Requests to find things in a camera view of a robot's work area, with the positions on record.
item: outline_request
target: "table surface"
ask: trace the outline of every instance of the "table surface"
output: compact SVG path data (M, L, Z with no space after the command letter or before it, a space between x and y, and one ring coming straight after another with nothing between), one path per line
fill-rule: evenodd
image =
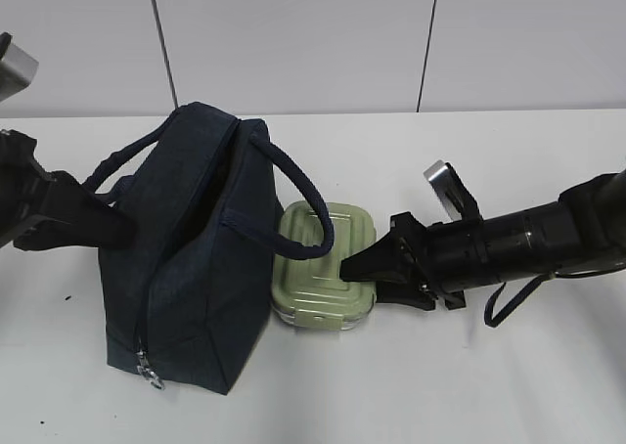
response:
M379 236L391 214L446 220L422 176L453 162L485 217L555 200L626 165L626 111L267 116L328 201ZM0 120L78 179L162 117ZM283 204L300 197L278 175ZM272 318L231 393L158 392L106 366L96 251L0 251L0 442L623 443L625 276L550 282L499 329L468 308L377 306L350 332ZM511 296L522 282L512 283Z

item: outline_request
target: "bag handle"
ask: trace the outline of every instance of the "bag handle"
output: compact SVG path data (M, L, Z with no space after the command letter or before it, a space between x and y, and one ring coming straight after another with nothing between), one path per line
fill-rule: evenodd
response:
M128 162L149 145L158 141L161 134L163 134L163 131L167 129L167 126L177 114L178 110L174 111L155 131L147 134L143 138L138 139L134 143L129 144L124 149L117 151L116 153L112 153L109 157L100 162L100 165L98 165L98 167L94 170L94 173L92 173L91 176L83 182L83 188L91 193L96 193L96 190L98 190L102 184L105 183L105 181L117 170L119 170L124 163ZM122 177L120 181L115 184L110 193L100 197L104 197L106 202L115 201L116 197L121 193L121 190L128 186L130 178L130 176Z
M285 258L308 260L310 258L321 258L326 255L331 251L335 243L335 228L333 227L333 221L331 221L329 209L320 193L295 162L277 146L256 134L250 136L250 142L299 189L320 219L322 229L324 230L324 239L320 245L304 246L300 242L291 241L275 231L259 229L249 217L232 209L227 209L224 212L223 224L231 227L243 236L268 246L275 253Z

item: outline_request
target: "metal bracket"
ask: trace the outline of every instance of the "metal bracket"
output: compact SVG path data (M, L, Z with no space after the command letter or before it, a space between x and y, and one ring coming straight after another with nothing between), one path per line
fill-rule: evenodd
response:
M30 85L39 63L11 42L9 33L0 34L0 102Z
M482 218L478 203L450 163L438 160L424 172L424 177L437 194L450 219L460 221Z

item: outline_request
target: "fabric bag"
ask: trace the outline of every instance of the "fabric bag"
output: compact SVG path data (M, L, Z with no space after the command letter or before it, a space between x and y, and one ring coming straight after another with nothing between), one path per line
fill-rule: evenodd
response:
M177 109L156 131L112 154L84 186L95 192L153 143L137 172L102 196L138 225L132 246L99 252L108 364L156 388L168 379L226 394L268 318L274 253L324 256L333 224L320 194L270 143L261 119L241 121L200 103ZM319 217L321 244L277 234L283 209L272 164Z

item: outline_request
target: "container lid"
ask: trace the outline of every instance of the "container lid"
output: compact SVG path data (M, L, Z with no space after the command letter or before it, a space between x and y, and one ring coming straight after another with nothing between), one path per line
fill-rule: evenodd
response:
M375 283L339 278L341 261L376 241L370 214L348 204L329 203L335 244L324 257L289 260L276 255L272 296L275 308L299 327L341 330L366 316L376 302ZM280 233L305 245L319 244L322 225L306 201L295 202L281 219Z

